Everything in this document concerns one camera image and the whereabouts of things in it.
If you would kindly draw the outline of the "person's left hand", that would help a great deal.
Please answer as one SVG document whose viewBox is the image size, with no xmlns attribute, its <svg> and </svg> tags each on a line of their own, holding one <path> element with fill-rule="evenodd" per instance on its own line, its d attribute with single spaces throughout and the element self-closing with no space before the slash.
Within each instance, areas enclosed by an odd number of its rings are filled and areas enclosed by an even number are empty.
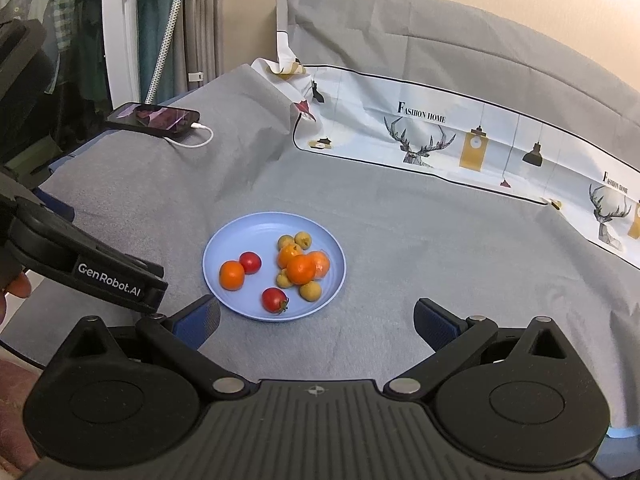
<svg viewBox="0 0 640 480">
<path fill-rule="evenodd" d="M 0 297 L 0 323 L 3 324 L 15 314 L 22 303 L 32 294 L 32 283 L 25 272 L 6 285 Z"/>
</svg>

